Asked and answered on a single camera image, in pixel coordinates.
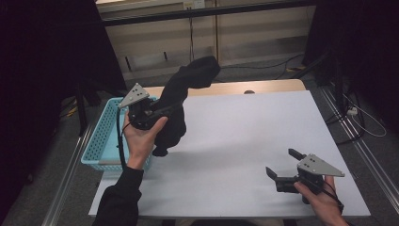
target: white tabletop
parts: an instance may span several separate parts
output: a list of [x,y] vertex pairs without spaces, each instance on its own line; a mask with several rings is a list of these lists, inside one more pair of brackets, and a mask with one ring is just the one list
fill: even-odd
[[[154,157],[140,190],[151,218],[305,218],[299,194],[276,191],[265,167],[297,174],[293,148],[315,153],[346,176],[336,178],[343,215],[370,212],[308,91],[188,97],[187,133],[166,157]],[[89,214],[120,172],[105,172]]]

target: human hand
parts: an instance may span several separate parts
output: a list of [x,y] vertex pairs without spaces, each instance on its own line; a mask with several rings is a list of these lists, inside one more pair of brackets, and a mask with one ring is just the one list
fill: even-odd
[[[315,195],[308,189],[307,186],[300,182],[294,183],[294,187],[299,191],[299,193],[308,199],[314,213],[321,221],[323,221],[325,225],[348,225],[341,215],[337,202],[327,194],[320,192],[318,195]],[[324,190],[330,194],[335,194],[334,177],[325,176]]]
[[167,121],[167,117],[162,117],[150,130],[139,130],[135,129],[133,125],[128,125],[129,117],[127,113],[125,114],[123,134],[129,148],[127,167],[136,170],[143,169],[143,165],[153,149],[156,135],[164,128]]

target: blue basket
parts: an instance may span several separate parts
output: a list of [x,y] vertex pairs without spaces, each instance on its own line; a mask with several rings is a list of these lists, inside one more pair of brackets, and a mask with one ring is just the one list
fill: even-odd
[[[120,154],[117,138],[117,112],[122,98],[111,98],[106,103],[94,132],[88,142],[81,162],[96,170],[122,170],[120,165]],[[124,114],[127,107],[120,110],[120,128],[123,126]],[[124,143],[124,154],[126,160],[129,156],[126,140]],[[144,170],[150,168],[151,154],[144,164]]]

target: wire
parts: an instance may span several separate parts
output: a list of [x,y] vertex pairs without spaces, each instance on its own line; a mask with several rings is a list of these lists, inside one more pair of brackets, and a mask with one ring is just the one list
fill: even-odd
[[125,170],[126,160],[125,160],[124,151],[123,151],[123,139],[122,139],[122,135],[120,132],[120,109],[119,108],[117,110],[117,136],[118,136],[118,150],[120,152],[120,164],[122,165],[122,169]]
[[285,61],[284,70],[282,71],[282,73],[281,73],[279,76],[277,76],[277,77],[274,78],[273,80],[278,80],[279,78],[281,78],[281,77],[285,74],[285,71],[287,70],[288,61],[294,59],[295,57],[297,57],[297,56],[291,57],[291,58],[289,58],[287,61]]
[[271,65],[271,66],[266,66],[266,67],[228,66],[228,67],[221,67],[221,69],[237,69],[237,68],[241,68],[241,69],[268,69],[268,68],[275,68],[275,67],[278,67],[280,65],[286,64],[287,62],[293,60],[296,57],[300,57],[300,56],[303,56],[303,54],[293,56],[293,57],[291,57],[291,58],[289,58],[289,59],[287,59],[287,60],[285,60],[285,61],[283,61],[281,63],[275,64],[275,65]]
[[[358,106],[360,106],[359,97],[358,97],[357,93],[356,93],[355,91],[353,91],[353,93],[355,94],[355,98],[356,98],[356,101],[357,101],[357,103],[358,103]],[[346,102],[346,109],[347,109],[347,108],[349,107],[348,103],[351,103],[352,105],[353,105],[354,103],[353,103],[353,101],[350,100],[350,98],[348,98],[345,94],[343,94],[343,96],[344,96],[346,99],[349,100],[349,102]],[[332,123],[334,123],[334,122],[343,120],[343,118],[346,117],[346,113],[347,113],[347,111],[345,111],[345,112],[343,113],[343,115],[340,116],[337,120],[335,120],[335,121],[327,121],[326,124],[329,125],[329,124],[332,124]],[[361,112],[358,114],[358,117],[359,117],[359,119],[360,119],[360,124],[362,125],[361,127],[365,128],[365,121],[364,121],[364,118],[363,118],[363,115],[361,114]],[[361,128],[361,130],[360,130],[356,135],[354,135],[352,138],[350,138],[350,139],[348,139],[348,140],[345,140],[345,141],[341,141],[341,142],[335,142],[335,144],[336,144],[336,145],[347,144],[347,143],[350,143],[350,142],[353,142],[353,141],[356,141],[356,140],[360,139],[361,137],[363,137],[363,135],[364,135],[364,129]]]
[[329,183],[327,183],[326,181],[324,181],[324,183],[325,183],[326,185],[328,185],[328,186],[332,189],[332,192],[333,192],[334,194],[331,194],[330,192],[328,192],[327,190],[325,190],[323,187],[319,187],[318,185],[316,185],[315,183],[313,183],[311,180],[309,180],[309,179],[307,179],[307,178],[301,177],[301,179],[302,179],[302,180],[305,180],[307,183],[310,183],[310,184],[311,184],[312,186],[314,186],[314,187],[318,187],[318,188],[319,188],[319,191],[325,193],[325,194],[328,195],[331,199],[333,199],[335,202],[337,202],[338,208],[340,209],[340,212],[341,212],[341,213],[343,212],[343,203],[338,199],[338,195],[337,195],[337,193],[335,192],[335,189],[334,189]]
[[194,33],[193,18],[192,17],[188,18],[188,21],[190,23],[190,63],[191,63],[192,60],[195,59],[194,58],[194,40],[193,40],[193,33]]
[[123,136],[124,130],[130,125],[130,123],[128,123],[127,125],[125,125],[122,129],[122,133],[120,134],[121,136]]
[[360,124],[355,120],[355,117],[353,117],[353,115],[352,115],[352,120],[353,120],[362,130],[364,130],[365,132],[367,132],[368,134],[370,134],[370,135],[372,135],[372,136],[374,136],[374,137],[384,137],[385,135],[387,135],[387,130],[385,129],[385,127],[384,127],[378,120],[376,120],[373,116],[371,116],[371,115],[370,115],[369,113],[367,113],[365,110],[361,109],[360,106],[355,105],[348,97],[346,97],[346,95],[344,95],[344,97],[345,97],[353,106],[355,106],[355,107],[356,107],[357,109],[359,109],[361,112],[363,112],[363,113],[366,114],[368,117],[370,117],[372,120],[374,120],[374,121],[384,130],[384,134],[383,134],[383,135],[376,135],[376,134],[373,134],[372,132],[366,130],[365,126],[364,126],[364,125],[360,125]]
[[326,125],[331,125],[332,123],[335,123],[337,121],[342,120],[344,117],[346,116],[346,114],[342,114],[338,119],[335,119],[334,121],[326,121]]
[[325,122],[328,122],[328,121],[332,120],[332,118],[334,118],[335,116],[337,116],[337,115],[336,115],[336,114],[333,114],[332,116],[328,117],[328,118],[325,120]]

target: dark background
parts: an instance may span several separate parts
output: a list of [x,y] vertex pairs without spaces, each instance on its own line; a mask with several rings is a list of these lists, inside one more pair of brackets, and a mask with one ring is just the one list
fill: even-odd
[[0,0],[0,221],[45,155],[61,101],[78,84],[93,99],[90,81],[126,89],[104,27],[81,25],[100,20],[91,0]]
[[399,4],[392,1],[321,1],[311,24],[304,64],[326,51],[332,57],[318,68],[319,84],[334,77],[334,60],[351,89],[378,110],[386,126],[399,131]]

